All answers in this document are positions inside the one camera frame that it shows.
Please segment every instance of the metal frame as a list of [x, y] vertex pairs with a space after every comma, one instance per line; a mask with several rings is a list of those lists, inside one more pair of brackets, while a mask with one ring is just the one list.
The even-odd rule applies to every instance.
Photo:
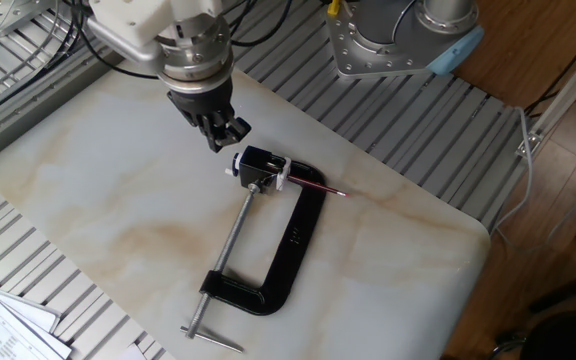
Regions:
[[36, 76], [59, 49], [70, 26], [70, 10], [45, 11], [0, 38], [0, 101]]
[[[552, 101], [550, 106], [544, 111], [543, 115], [539, 117], [533, 127], [530, 129], [528, 134], [531, 143], [536, 149], [544, 135], [548, 134], [555, 125], [561, 120], [564, 114], [570, 109], [572, 104], [576, 101], [576, 71], [570, 77], [570, 80], [564, 85], [564, 87], [559, 91], [559, 94]], [[517, 149], [517, 154], [521, 156], [526, 156], [525, 144], [522, 142], [519, 149]]]

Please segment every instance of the wire rack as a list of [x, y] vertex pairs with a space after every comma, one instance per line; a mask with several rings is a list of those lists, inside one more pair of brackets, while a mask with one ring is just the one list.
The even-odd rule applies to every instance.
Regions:
[[74, 41], [68, 35], [74, 32], [70, 18], [68, 6], [55, 1], [53, 8], [0, 37], [0, 102], [49, 67], [64, 45]]

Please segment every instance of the tabletop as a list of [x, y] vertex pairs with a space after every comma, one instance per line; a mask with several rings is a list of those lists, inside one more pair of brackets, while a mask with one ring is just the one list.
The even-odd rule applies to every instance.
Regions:
[[[438, 359], [489, 250], [475, 219], [356, 148], [245, 74], [232, 104], [252, 125], [214, 154], [158, 81], [110, 72], [0, 153], [0, 193], [177, 359]], [[318, 168], [328, 195], [286, 304], [253, 316], [196, 309], [248, 191], [224, 174], [253, 145]], [[260, 284], [299, 187], [259, 195], [228, 262]]]

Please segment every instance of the black object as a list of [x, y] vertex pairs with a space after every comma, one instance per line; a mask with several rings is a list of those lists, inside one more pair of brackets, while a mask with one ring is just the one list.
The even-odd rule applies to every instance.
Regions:
[[576, 296], [576, 279], [540, 297], [530, 304], [528, 309], [532, 313], [538, 313], [562, 301], [568, 300], [573, 296]]
[[489, 360], [522, 345], [520, 360], [576, 360], [576, 311], [547, 318], [526, 337], [514, 334], [505, 339], [498, 343]]
[[231, 96], [232, 79], [201, 94], [183, 94], [172, 90], [168, 92], [170, 101], [190, 125], [199, 127], [214, 152], [240, 142], [251, 129], [242, 118], [235, 118], [235, 110], [230, 105]]
[[256, 183], [259, 185], [260, 192], [265, 194], [275, 176], [283, 170], [285, 165], [286, 159], [273, 155], [270, 151], [248, 146], [243, 154], [235, 154], [233, 174], [239, 175], [241, 186], [248, 188], [249, 184]]
[[[250, 183], [262, 184], [263, 191], [263, 187], [271, 184], [269, 178], [278, 174], [284, 164], [283, 158], [249, 146], [239, 161], [241, 185], [247, 188]], [[309, 165], [293, 161], [290, 173], [325, 185], [321, 172]], [[279, 310], [286, 302], [297, 277], [325, 198], [324, 191], [302, 188], [261, 287], [253, 288], [220, 272], [210, 271], [200, 292], [253, 315], [270, 315]]]

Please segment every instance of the wooden floor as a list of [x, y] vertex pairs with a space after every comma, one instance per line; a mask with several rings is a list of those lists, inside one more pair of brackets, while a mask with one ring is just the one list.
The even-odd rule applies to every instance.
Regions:
[[525, 107], [576, 54], [576, 0], [477, 0], [486, 35], [457, 75]]
[[[524, 177], [507, 209], [523, 198], [525, 186]], [[576, 104], [537, 155], [530, 201], [501, 228], [517, 246], [543, 243], [575, 202]], [[446, 348], [446, 355], [460, 360], [486, 359], [499, 333], [531, 328], [552, 314], [576, 310], [575, 298], [539, 316], [531, 316], [527, 311], [528, 304], [535, 298], [576, 277], [575, 234], [576, 210], [552, 241], [533, 253], [513, 250], [495, 235], [487, 265]], [[517, 358], [517, 353], [503, 357]]]

